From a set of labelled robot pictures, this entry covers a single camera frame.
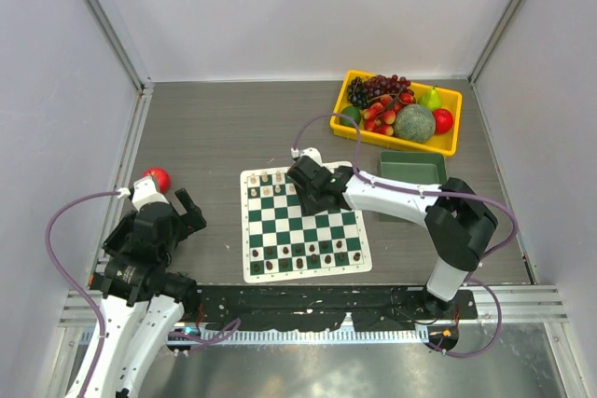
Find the green white chess board mat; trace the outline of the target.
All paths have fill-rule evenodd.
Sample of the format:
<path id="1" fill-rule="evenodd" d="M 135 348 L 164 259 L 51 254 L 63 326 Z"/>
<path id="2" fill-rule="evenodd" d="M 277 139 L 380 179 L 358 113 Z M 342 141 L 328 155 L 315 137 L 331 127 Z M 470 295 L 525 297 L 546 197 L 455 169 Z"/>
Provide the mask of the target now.
<path id="1" fill-rule="evenodd" d="M 243 279 L 294 281 L 372 270 L 363 214 L 307 215 L 287 167 L 240 173 Z"/>

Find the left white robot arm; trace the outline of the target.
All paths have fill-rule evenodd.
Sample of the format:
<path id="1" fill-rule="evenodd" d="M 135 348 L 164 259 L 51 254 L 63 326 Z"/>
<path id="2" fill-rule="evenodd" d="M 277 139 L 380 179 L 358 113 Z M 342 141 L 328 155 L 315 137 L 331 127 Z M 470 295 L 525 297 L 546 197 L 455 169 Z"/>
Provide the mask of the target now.
<path id="1" fill-rule="evenodd" d="M 94 276 L 101 313 L 70 397 L 136 397 L 149 366 L 178 321 L 192 320 L 200 307 L 198 284 L 168 271 L 178 244 L 206 221 L 188 192 L 175 191 L 179 213 L 160 192 L 130 193 L 125 214 L 104 241 L 110 258 Z"/>

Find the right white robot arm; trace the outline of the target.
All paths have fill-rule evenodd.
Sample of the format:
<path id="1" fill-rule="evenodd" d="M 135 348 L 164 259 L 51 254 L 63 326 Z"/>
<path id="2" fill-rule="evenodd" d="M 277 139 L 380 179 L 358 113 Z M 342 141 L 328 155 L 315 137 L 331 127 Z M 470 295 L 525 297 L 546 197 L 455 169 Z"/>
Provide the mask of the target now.
<path id="1" fill-rule="evenodd" d="M 393 181 L 340 165 L 325 167 L 307 152 L 293 152 L 287 171 L 301 210 L 315 215 L 332 210 L 392 215 L 426 228 L 436 262 L 422 295 L 423 310 L 442 318 L 455 309 L 456 293 L 479 266 L 498 221 L 469 185 L 450 178 L 442 185 Z"/>

